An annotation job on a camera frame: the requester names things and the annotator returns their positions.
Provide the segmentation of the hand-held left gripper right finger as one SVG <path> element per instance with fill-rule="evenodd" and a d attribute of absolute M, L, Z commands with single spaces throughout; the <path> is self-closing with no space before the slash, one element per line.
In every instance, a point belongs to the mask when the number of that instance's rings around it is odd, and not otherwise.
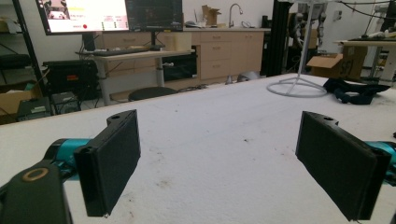
<path fill-rule="evenodd" d="M 391 142 L 362 141 L 318 113 L 302 113 L 296 156 L 349 221 L 370 219 L 392 183 Z"/>

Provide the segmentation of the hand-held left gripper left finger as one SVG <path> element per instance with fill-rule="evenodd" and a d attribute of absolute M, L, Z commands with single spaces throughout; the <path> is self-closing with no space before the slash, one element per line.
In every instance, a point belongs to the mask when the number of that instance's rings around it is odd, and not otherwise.
<path fill-rule="evenodd" d="M 141 156 L 137 111 L 110 116 L 107 126 L 74 151 L 89 217 L 110 215 Z"/>

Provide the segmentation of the dark strappy garment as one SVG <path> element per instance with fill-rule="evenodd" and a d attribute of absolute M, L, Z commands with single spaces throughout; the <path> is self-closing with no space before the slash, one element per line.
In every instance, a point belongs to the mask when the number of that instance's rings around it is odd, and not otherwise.
<path fill-rule="evenodd" d="M 342 104 L 369 105 L 378 93 L 387 91 L 389 86 L 352 84 L 342 79 L 329 78 L 323 84 L 323 88 Z"/>

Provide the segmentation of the black round stool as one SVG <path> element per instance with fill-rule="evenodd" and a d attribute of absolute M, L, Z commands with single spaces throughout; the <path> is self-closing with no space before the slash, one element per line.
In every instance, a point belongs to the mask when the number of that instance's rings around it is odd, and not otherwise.
<path fill-rule="evenodd" d="M 166 87 L 148 87 L 133 91 L 129 94 L 128 100 L 132 101 L 139 101 L 139 100 L 146 100 L 150 98 L 161 97 L 165 95 L 175 94 L 177 93 L 176 90 Z"/>

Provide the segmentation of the black computer tower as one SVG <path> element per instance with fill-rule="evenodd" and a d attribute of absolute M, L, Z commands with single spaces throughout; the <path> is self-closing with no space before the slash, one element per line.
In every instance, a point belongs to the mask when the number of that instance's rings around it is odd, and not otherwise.
<path fill-rule="evenodd" d="M 93 60 L 43 62 L 49 94 L 71 91 L 80 101 L 98 97 L 98 69 Z"/>

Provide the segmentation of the large open cardboard box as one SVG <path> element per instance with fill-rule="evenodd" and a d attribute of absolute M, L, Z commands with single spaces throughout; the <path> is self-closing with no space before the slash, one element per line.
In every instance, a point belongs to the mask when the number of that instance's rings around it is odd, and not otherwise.
<path fill-rule="evenodd" d="M 313 76 L 359 80 L 366 54 L 366 47 L 343 46 L 341 53 L 312 57 L 307 66 Z"/>

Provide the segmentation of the white-legged wooden desk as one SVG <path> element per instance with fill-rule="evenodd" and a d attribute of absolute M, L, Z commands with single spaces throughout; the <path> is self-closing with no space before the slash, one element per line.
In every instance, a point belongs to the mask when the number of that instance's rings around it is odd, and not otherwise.
<path fill-rule="evenodd" d="M 174 57 L 190 55 L 194 49 L 182 51 L 145 51 L 131 54 L 121 54 L 102 57 L 99 52 L 86 54 L 90 60 L 94 60 L 98 69 L 99 85 L 105 106 L 115 105 L 117 102 L 111 98 L 114 94 L 131 92 L 132 90 L 145 88 L 146 86 L 163 87 L 163 57 Z M 107 63 L 135 63 L 142 60 L 152 60 L 155 62 L 154 69 L 147 72 L 133 72 L 128 70 L 128 74 L 111 77 L 106 70 Z"/>

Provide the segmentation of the white foam mat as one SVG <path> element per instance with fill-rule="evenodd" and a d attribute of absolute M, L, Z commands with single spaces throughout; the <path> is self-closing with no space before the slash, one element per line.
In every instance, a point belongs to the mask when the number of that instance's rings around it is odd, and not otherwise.
<path fill-rule="evenodd" d="M 369 105 L 270 92 L 279 77 L 0 125 L 0 224 L 347 224 L 297 159 L 302 113 L 362 141 L 396 132 L 396 89 Z M 74 151 L 136 110 L 141 156 L 110 215 L 89 217 Z M 388 224 L 383 184 L 370 219 Z"/>

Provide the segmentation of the cardboard box with papers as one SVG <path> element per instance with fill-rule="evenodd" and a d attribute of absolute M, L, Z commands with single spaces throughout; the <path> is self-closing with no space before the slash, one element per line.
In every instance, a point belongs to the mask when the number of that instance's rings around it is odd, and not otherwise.
<path fill-rule="evenodd" d="M 41 96 L 40 87 L 33 80 L 0 85 L 0 125 L 17 121 L 20 101 Z"/>

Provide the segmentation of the black appliance under desk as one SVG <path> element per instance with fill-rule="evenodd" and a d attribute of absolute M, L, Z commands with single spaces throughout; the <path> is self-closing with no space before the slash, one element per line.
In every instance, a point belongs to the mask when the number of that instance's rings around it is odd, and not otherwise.
<path fill-rule="evenodd" d="M 195 54 L 163 58 L 164 81 L 174 81 L 197 76 L 197 56 Z"/>

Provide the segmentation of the monitor with white screen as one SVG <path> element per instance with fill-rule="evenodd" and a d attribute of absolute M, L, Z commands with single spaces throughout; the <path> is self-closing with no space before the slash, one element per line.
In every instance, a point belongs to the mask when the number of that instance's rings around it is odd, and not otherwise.
<path fill-rule="evenodd" d="M 46 35 L 128 31 L 125 0 L 35 0 Z"/>

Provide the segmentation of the monitor with dark screen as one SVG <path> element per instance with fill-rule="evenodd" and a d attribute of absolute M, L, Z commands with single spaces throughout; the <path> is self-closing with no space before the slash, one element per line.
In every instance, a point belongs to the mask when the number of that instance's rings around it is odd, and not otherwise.
<path fill-rule="evenodd" d="M 125 0 L 131 32 L 182 32 L 182 0 Z"/>

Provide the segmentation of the small open cardboard box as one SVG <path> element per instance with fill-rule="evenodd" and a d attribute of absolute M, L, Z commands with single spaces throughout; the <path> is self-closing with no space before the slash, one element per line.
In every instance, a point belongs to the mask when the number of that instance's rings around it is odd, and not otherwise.
<path fill-rule="evenodd" d="M 220 15 L 218 8 L 209 7 L 208 5 L 202 6 L 203 17 L 207 25 L 214 26 L 218 24 L 218 15 Z"/>

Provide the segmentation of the silver faucet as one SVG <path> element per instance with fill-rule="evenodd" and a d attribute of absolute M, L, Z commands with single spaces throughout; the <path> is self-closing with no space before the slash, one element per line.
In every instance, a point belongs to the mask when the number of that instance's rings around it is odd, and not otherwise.
<path fill-rule="evenodd" d="M 238 9 L 238 13 L 239 13 L 239 15 L 243 15 L 244 14 L 244 11 L 243 11 L 243 9 L 241 8 L 241 6 L 239 5 L 239 4 L 237 4 L 237 3 L 233 3 L 233 4 L 231 4 L 230 5 L 230 7 L 229 7 L 229 20 L 228 20 L 228 27 L 229 28 L 232 28 L 232 27 L 234 27 L 234 21 L 233 21 L 233 9 L 234 8 L 237 8 Z"/>

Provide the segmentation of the black metal frame post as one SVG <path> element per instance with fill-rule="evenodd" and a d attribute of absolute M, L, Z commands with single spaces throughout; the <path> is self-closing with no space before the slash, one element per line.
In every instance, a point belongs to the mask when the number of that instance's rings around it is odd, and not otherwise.
<path fill-rule="evenodd" d="M 273 0 L 271 31 L 264 33 L 262 52 L 262 74 L 267 77 L 278 76 L 282 71 L 283 56 L 286 45 L 289 12 L 292 3 Z"/>

